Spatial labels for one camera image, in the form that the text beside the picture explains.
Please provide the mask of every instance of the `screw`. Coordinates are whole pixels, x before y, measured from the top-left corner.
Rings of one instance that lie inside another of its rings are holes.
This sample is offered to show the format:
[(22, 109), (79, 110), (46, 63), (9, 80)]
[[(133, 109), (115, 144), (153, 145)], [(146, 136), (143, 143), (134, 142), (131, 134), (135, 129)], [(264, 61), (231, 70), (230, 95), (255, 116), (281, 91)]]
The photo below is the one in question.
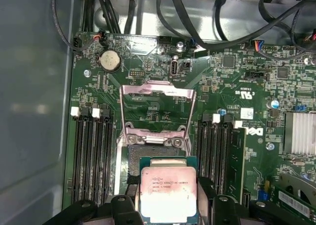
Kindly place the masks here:
[(133, 144), (136, 142), (136, 137), (133, 136), (133, 135), (130, 135), (127, 137), (127, 142), (130, 143), (130, 144)]
[(88, 70), (88, 69), (86, 69), (86, 70), (84, 70), (83, 75), (84, 75), (86, 78), (89, 78), (89, 77), (91, 76), (91, 71)]
[(84, 204), (81, 205), (81, 207), (87, 208), (87, 207), (89, 207), (90, 205), (91, 205), (91, 204), (89, 204), (89, 203), (84, 203)]
[(223, 201), (223, 202), (227, 202), (228, 201), (228, 198), (224, 197), (224, 196), (221, 196), (219, 197), (219, 200)]
[(275, 145), (273, 143), (268, 143), (267, 146), (266, 146), (266, 149), (268, 151), (272, 151), (275, 149)]
[(175, 139), (173, 144), (175, 147), (180, 147), (182, 145), (182, 141), (180, 139)]
[(184, 43), (183, 43), (182, 41), (179, 41), (179, 42), (177, 43), (177, 48), (178, 48), (178, 49), (183, 49), (183, 48), (184, 48)]
[(257, 202), (256, 205), (258, 205), (261, 208), (264, 208), (266, 206), (264, 202)]

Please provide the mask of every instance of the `heatsink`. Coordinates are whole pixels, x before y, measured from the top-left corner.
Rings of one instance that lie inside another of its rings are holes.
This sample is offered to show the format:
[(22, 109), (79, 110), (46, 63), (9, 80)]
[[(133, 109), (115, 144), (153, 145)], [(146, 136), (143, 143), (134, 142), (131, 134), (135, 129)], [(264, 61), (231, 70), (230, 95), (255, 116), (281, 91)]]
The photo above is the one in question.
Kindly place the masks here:
[(284, 152), (316, 155), (316, 114), (285, 114)]

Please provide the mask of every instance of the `white slot latch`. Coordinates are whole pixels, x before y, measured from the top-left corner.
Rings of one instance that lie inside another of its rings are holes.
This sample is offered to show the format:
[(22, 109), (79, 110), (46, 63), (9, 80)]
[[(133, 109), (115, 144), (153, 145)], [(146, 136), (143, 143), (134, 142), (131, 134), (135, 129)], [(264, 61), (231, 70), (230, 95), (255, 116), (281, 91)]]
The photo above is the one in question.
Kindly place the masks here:
[(77, 106), (72, 106), (70, 109), (70, 115), (73, 117), (79, 117), (80, 115), (80, 109)]
[(93, 108), (92, 109), (92, 117), (93, 118), (97, 118), (97, 119), (100, 119), (100, 116), (101, 116), (101, 111), (99, 108)]
[(221, 115), (220, 114), (213, 114), (212, 123), (219, 124), (221, 122)]

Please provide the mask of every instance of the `blue component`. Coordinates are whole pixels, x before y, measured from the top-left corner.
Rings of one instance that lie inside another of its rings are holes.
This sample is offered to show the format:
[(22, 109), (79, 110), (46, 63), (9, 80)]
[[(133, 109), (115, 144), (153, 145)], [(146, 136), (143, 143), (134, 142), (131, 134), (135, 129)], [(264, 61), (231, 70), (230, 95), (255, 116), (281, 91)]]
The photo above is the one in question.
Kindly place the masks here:
[(307, 110), (307, 105), (297, 105), (294, 107), (295, 111), (306, 111)]
[(277, 100), (271, 101), (271, 108), (272, 109), (278, 109), (280, 106), (280, 103)]
[(266, 193), (264, 190), (258, 190), (258, 200), (267, 201), (269, 200), (269, 194)]
[(225, 109), (218, 109), (217, 114), (220, 114), (221, 116), (224, 116), (227, 114), (227, 111)]

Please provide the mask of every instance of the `cable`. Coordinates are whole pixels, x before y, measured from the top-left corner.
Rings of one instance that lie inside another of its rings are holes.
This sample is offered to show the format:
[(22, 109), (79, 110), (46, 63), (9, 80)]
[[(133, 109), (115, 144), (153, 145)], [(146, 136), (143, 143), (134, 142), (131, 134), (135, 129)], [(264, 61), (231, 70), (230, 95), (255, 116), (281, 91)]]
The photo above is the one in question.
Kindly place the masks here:
[[(266, 22), (270, 23), (270, 22), (275, 20), (275, 18), (273, 16), (271, 16), (268, 13), (268, 11), (266, 10), (266, 7), (264, 5), (264, 0), (259, 0), (258, 8), (259, 8), (259, 12), (260, 12), (262, 18)], [(291, 36), (291, 28), (288, 25), (286, 25), (285, 23), (279, 22), (275, 26), (279, 27), (282, 30), (284, 30), (289, 36)]]
[(263, 33), (267, 32), (268, 30), (270, 30), (273, 26), (275, 26), (280, 21), (284, 20), (286, 17), (288, 17), (289, 15), (294, 13), (296, 10), (298, 10), (299, 8), (306, 5), (308, 0), (300, 1), (299, 3), (297, 3), (296, 5), (291, 7), (289, 10), (287, 10), (286, 12), (281, 14), (274, 21), (272, 21), (271, 23), (262, 27), (261, 29), (257, 30), (254, 33), (251, 33), (245, 37), (239, 38), (239, 39), (234, 40), (234, 41), (225, 42), (225, 43), (216, 43), (216, 44), (207, 44), (207, 43), (203, 42), (203, 40), (198, 35), (195, 27), (193, 26), (193, 24), (188, 16), (188, 13), (186, 12), (185, 7), (182, 3), (182, 0), (172, 0), (172, 1), (173, 1), (174, 6), (175, 6), (175, 9), (180, 17), (182, 24), (187, 29), (187, 31), (192, 36), (192, 38), (196, 41), (196, 43), (199, 44), (202, 48), (210, 49), (210, 50), (214, 51), (214, 50), (218, 50), (218, 49), (232, 47), (232, 46), (235, 46), (235, 45), (238, 45), (241, 43), (245, 43), (249, 40), (255, 39), (256, 37), (262, 35)]
[(226, 3), (226, 0), (215, 0), (215, 4), (214, 4), (214, 6), (215, 6), (215, 26), (216, 26), (216, 30), (217, 30), (220, 38), (223, 41), (228, 41), (228, 39), (226, 38), (226, 36), (223, 32), (221, 22), (220, 22), (221, 8), (225, 3)]
[(179, 32), (177, 32), (175, 29), (173, 29), (168, 22), (166, 21), (166, 19), (163, 17), (162, 13), (161, 13), (161, 0), (156, 0), (156, 9), (157, 9), (157, 16), (160, 20), (160, 22), (163, 24), (163, 26), (170, 32), (172, 32), (173, 34), (175, 34), (176, 36), (184, 39), (184, 40), (190, 40), (190, 37), (184, 36), (182, 34), (180, 34)]
[(127, 15), (125, 28), (124, 28), (124, 34), (130, 34), (130, 30), (132, 29), (133, 19), (135, 15), (135, 7), (136, 7), (136, 1), (130, 0), (128, 4), (128, 15)]
[[(215, 1), (215, 12), (218, 11), (218, 13), (216, 14), (215, 13), (215, 24), (216, 24), (216, 29), (217, 29), (217, 32), (219, 33), (220, 37), (223, 39), (223, 40), (227, 40), (223, 30), (222, 30), (222, 26), (221, 26), (221, 23), (220, 23), (220, 7), (223, 6), (225, 4), (226, 0), (218, 0), (218, 2), (216, 3)], [(271, 54), (268, 54), (268, 53), (264, 53), (263, 51), (261, 51), (261, 48), (263, 46), (263, 43), (264, 41), (254, 41), (255, 42), (255, 49), (256, 51), (263, 57), (265, 58), (269, 58), (269, 59), (272, 59), (272, 60), (276, 60), (276, 61), (287, 61), (287, 60), (292, 60), (292, 59), (295, 59), (295, 58), (298, 58), (298, 57), (301, 57), (303, 56), (305, 53), (300, 53), (300, 54), (296, 54), (296, 55), (293, 55), (293, 56), (290, 56), (290, 57), (274, 57), (273, 55)]]
[(94, 0), (84, 0), (81, 30), (93, 32)]
[(107, 23), (107, 27), (110, 31), (110, 33), (114, 33), (114, 27), (112, 26), (112, 22), (111, 22), (111, 18), (110, 18), (110, 15), (106, 9), (106, 6), (104, 5), (104, 1), (103, 0), (99, 0), (100, 2), (100, 5), (101, 5), (101, 9), (102, 9), (102, 12), (103, 12), (103, 16), (105, 18), (105, 21)]
[(57, 11), (56, 11), (56, 0), (51, 0), (51, 9), (52, 9), (52, 12), (53, 12), (53, 20), (54, 20), (54, 25), (57, 29), (57, 32), (60, 36), (60, 38), (62, 39), (62, 41), (71, 49), (75, 50), (75, 51), (78, 51), (78, 52), (81, 52), (87, 48), (90, 47), (90, 45), (94, 42), (95, 38), (92, 38), (91, 40), (88, 41), (87, 44), (85, 44), (83, 47), (75, 47), (73, 44), (69, 43), (67, 38), (65, 37), (61, 27), (60, 27), (60, 24), (59, 24), (59, 21), (58, 21), (58, 16), (57, 16)]
[(300, 45), (297, 44), (296, 40), (295, 40), (295, 28), (296, 28), (296, 23), (297, 23), (297, 20), (298, 20), (298, 17), (299, 15), (301, 14), (302, 12), (302, 9), (298, 10), (295, 15), (294, 15), (294, 18), (293, 18), (293, 21), (292, 21), (292, 27), (291, 27), (291, 40), (293, 42), (293, 45), (298, 48), (299, 50), (301, 51), (305, 51), (305, 52), (310, 52), (310, 53), (316, 53), (316, 50), (315, 49), (312, 49), (315, 45), (316, 45), (316, 41), (313, 40), (313, 42), (307, 46), (307, 47), (302, 47)]
[(99, 0), (99, 1), (101, 4), (101, 8), (103, 10), (104, 17), (106, 18), (106, 15), (109, 16), (109, 22), (107, 18), (106, 18), (106, 21), (107, 21), (107, 25), (108, 23), (111, 23), (112, 25), (113, 31), (110, 31), (110, 32), (120, 34), (119, 22), (118, 22), (117, 16), (115, 15), (111, 0)]

